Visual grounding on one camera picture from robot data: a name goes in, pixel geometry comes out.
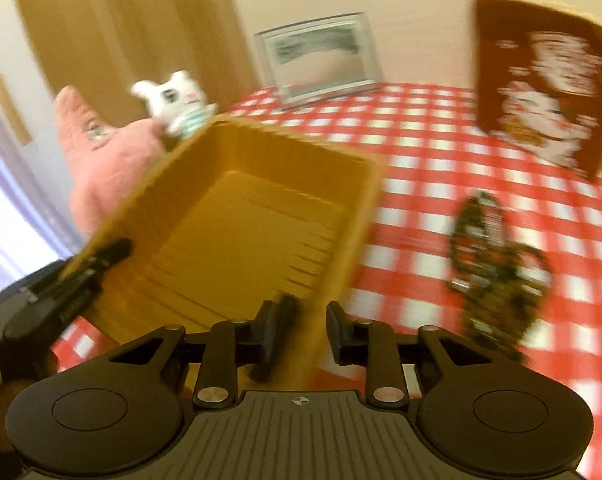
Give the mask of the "red white checkered tablecloth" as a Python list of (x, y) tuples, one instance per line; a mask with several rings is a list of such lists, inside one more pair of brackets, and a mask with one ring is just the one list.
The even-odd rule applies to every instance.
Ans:
[(231, 109), (388, 159), (345, 304), (354, 315), (409, 333), (425, 324), (460, 332), (451, 245), (467, 247), (471, 232), (502, 220), (511, 238), (544, 252), (554, 287), (521, 348), (589, 405), (595, 434), (580, 471), (602, 479), (602, 174), (587, 182), (487, 136), (473, 113), (470, 90), (430, 84), (387, 84), (293, 112), (261, 90)]

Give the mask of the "framed sand picture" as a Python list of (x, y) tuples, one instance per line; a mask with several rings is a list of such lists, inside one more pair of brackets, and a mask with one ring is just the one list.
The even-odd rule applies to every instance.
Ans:
[(361, 12), (271, 28), (255, 35), (255, 46), (283, 110), (377, 90), (383, 81), (371, 26)]

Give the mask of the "pink starfish plush toy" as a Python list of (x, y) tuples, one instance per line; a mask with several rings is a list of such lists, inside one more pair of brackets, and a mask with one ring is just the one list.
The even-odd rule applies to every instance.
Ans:
[(74, 87), (54, 101), (57, 136), (69, 167), (69, 208), (78, 230), (93, 235), (165, 154), (164, 130), (146, 118), (114, 127), (100, 119)]

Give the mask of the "wooden door panel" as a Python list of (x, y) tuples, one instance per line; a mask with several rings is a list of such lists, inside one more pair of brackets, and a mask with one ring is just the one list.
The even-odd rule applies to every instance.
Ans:
[(235, 0), (17, 0), (30, 47), (53, 92), (76, 87), (106, 122), (146, 114), (140, 80), (188, 70), (228, 110), (258, 89)]

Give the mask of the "sheer white curtain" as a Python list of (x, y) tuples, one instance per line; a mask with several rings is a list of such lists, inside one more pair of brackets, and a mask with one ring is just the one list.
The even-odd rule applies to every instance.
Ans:
[(0, 291), (76, 254), (82, 245), (22, 159), (0, 115)]

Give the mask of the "white bunny plush toy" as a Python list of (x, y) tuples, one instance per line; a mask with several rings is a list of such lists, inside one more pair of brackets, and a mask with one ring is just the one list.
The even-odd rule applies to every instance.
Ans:
[(172, 138), (194, 136), (217, 111), (217, 104), (208, 102), (205, 92), (187, 70), (173, 73), (162, 84), (136, 81), (130, 93), (145, 102), (149, 115), (158, 119), (165, 134)]

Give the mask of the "yellow plastic tray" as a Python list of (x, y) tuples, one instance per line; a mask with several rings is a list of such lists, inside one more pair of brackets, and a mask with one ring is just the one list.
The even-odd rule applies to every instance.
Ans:
[(373, 220), (381, 156), (221, 115), (153, 168), (83, 248), (120, 238), (85, 318), (125, 344), (164, 325), (204, 332), (266, 300), (298, 298), (271, 386), (307, 388), (326, 352), (325, 310), (348, 295)]

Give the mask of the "brown lucky cat cushion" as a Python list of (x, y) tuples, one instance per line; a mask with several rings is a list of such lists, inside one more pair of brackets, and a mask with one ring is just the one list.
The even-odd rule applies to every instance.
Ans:
[(602, 21), (558, 4), (473, 0), (476, 125), (592, 180), (602, 165)]

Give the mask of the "wooden wall hook strip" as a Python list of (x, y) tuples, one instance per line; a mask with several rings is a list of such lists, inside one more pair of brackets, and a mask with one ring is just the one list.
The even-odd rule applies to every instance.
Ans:
[(20, 146), (26, 146), (31, 143), (31, 133), (10, 95), (10, 90), (8, 90), (2, 74), (0, 74), (0, 107), (2, 108), (7, 123), (13, 131), (16, 142)]

